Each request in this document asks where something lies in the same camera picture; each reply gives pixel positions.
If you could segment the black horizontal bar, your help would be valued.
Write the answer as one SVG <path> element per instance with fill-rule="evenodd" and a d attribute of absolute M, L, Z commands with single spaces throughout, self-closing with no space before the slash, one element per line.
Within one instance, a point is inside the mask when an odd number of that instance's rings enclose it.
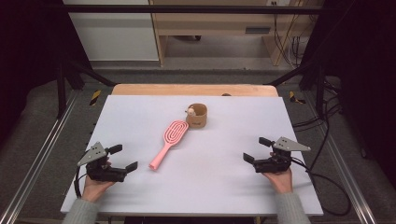
<path fill-rule="evenodd" d="M 74 13 L 204 13 L 204 14 L 302 14 L 314 15 L 322 7 L 239 7 L 239 6 L 180 6 L 180 5 L 64 5 Z"/>

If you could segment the white table board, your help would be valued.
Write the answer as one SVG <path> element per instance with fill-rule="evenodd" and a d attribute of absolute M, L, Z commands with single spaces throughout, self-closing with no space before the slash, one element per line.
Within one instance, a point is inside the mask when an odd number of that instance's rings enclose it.
<path fill-rule="evenodd" d="M 163 134 L 186 109 L 202 103 L 207 124 L 190 129 L 157 170 L 149 163 L 163 148 Z M 137 169 L 108 189 L 100 200 L 111 216 L 255 217 L 276 211 L 270 182 L 244 161 L 244 154 L 268 158 L 260 144 L 295 137 L 280 97 L 110 95 L 91 140 L 123 150 L 111 156 L 115 167 Z"/>

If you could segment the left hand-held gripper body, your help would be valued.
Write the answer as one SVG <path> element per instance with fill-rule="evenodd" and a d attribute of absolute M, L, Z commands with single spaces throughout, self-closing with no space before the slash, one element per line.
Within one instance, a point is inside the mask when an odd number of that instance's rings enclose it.
<path fill-rule="evenodd" d="M 125 168 L 114 168 L 107 163 L 108 147 L 100 142 L 93 144 L 78 161 L 78 167 L 84 165 L 91 180 L 103 182 L 123 182 L 126 176 Z"/>

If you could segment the black metal stand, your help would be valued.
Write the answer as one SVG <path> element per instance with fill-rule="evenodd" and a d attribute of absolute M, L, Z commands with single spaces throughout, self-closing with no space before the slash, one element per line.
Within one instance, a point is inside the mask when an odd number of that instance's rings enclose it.
<path fill-rule="evenodd" d="M 315 102 L 315 111 L 318 116 L 323 119 L 324 118 L 324 89 L 325 89 L 325 72 L 324 66 L 321 63 L 315 62 L 307 62 L 299 67 L 291 70 L 286 75 L 279 77 L 271 82 L 269 82 L 270 86 L 276 87 L 287 80 L 296 77 L 297 75 L 302 75 L 302 79 L 300 80 L 299 87 L 303 91 L 309 91 L 313 86 L 316 86 L 316 102 Z"/>
<path fill-rule="evenodd" d="M 75 73 L 64 73 L 64 67 L 71 67 L 75 70 Z M 65 92 L 65 82 L 68 81 L 73 90 L 81 90 L 85 82 L 81 78 L 81 74 L 88 75 L 89 77 L 99 81 L 100 83 L 108 86 L 115 87 L 116 82 L 113 82 L 96 72 L 91 68 L 85 67 L 80 63 L 69 61 L 67 63 L 59 63 L 56 68 L 56 82 L 57 82 L 57 92 L 58 92 L 58 115 L 57 118 L 60 119 L 66 111 L 66 92 Z"/>

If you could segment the aluminium rail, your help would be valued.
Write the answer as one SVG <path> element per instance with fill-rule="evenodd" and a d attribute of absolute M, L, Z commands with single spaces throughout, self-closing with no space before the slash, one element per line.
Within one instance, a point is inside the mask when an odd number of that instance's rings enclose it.
<path fill-rule="evenodd" d="M 333 164 L 338 175 L 340 176 L 343 186 L 346 189 L 346 194 L 349 197 L 361 224 L 377 224 L 375 216 L 369 204 L 366 202 L 356 179 L 351 173 L 349 167 L 342 157 L 339 147 L 336 145 L 330 134 L 327 137 L 327 146 Z"/>
<path fill-rule="evenodd" d="M 61 132 L 66 124 L 70 113 L 72 112 L 77 98 L 80 96 L 80 91 L 71 91 L 66 102 L 66 108 L 62 115 L 55 120 L 51 130 L 46 137 L 43 145 L 38 151 L 33 164 L 28 170 L 25 178 L 22 180 L 17 192 L 14 194 L 12 200 L 0 216 L 0 224 L 14 224 L 17 217 L 23 208 L 35 182 L 37 181 L 43 166 L 45 165 L 52 149 L 54 148 Z"/>

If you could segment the pink hairbrush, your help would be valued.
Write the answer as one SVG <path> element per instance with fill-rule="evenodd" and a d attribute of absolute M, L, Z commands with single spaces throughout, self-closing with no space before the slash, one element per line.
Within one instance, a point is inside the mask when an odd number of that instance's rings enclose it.
<path fill-rule="evenodd" d="M 174 120 L 169 124 L 163 134 L 163 148 L 148 166 L 151 170 L 157 170 L 159 168 L 167 151 L 182 139 L 188 129 L 189 124 L 184 120 Z"/>

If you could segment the person's left hand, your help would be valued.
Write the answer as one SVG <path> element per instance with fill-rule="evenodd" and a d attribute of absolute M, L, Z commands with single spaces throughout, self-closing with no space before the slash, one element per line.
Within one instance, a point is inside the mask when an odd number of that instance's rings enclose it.
<path fill-rule="evenodd" d="M 103 182 L 91 180 L 88 176 L 85 179 L 84 190 L 81 198 L 85 201 L 97 202 L 108 188 L 114 185 L 114 182 Z"/>

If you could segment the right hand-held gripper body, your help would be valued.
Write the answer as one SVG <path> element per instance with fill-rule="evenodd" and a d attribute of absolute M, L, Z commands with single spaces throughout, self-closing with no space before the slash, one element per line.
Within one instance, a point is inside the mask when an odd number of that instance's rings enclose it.
<path fill-rule="evenodd" d="M 302 145 L 287 137 L 280 137 L 273 141 L 270 147 L 273 152 L 265 160 L 254 160 L 253 167 L 257 173 L 282 173 L 290 168 L 292 151 L 310 151 L 311 147 Z"/>

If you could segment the white cabinet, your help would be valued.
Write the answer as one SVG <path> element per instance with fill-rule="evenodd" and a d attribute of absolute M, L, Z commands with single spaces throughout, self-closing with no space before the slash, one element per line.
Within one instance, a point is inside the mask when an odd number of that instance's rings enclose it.
<path fill-rule="evenodd" d="M 92 62 L 158 61 L 149 13 L 70 13 Z"/>

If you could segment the wooden table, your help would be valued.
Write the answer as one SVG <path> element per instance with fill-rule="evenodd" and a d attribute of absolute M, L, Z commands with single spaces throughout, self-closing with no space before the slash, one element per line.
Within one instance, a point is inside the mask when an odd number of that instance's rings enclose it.
<path fill-rule="evenodd" d="M 118 84 L 112 95 L 204 95 L 277 97 L 274 86 L 250 84 Z"/>

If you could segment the black curtain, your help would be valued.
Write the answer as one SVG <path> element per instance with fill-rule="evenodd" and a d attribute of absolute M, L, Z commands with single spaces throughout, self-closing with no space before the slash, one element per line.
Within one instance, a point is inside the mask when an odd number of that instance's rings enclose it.
<path fill-rule="evenodd" d="M 344 106 L 365 147 L 396 188 L 396 0 L 324 0 L 304 57 L 337 24 L 325 73 L 339 77 Z"/>
<path fill-rule="evenodd" d="M 0 144 L 26 106 L 31 89 L 56 78 L 63 67 L 69 83 L 83 86 L 79 72 L 66 62 L 91 65 L 70 16 L 46 10 L 63 0 L 0 0 Z"/>

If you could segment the person's right hand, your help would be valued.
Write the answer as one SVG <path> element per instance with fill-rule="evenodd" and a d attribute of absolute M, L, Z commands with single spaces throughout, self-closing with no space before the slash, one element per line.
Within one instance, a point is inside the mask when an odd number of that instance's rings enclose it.
<path fill-rule="evenodd" d="M 270 181 L 277 193 L 283 194 L 293 192 L 291 170 L 276 174 L 263 173 L 263 175 Z"/>

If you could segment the wooden desk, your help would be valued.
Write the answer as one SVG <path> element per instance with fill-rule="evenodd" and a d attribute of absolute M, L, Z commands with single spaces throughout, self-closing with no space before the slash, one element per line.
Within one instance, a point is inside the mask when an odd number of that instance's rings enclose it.
<path fill-rule="evenodd" d="M 148 0 L 152 6 L 321 7 L 324 0 Z M 316 16 L 260 14 L 154 13 L 160 52 L 171 35 L 256 35 L 263 40 L 274 66 L 285 60 L 289 39 L 311 35 Z"/>

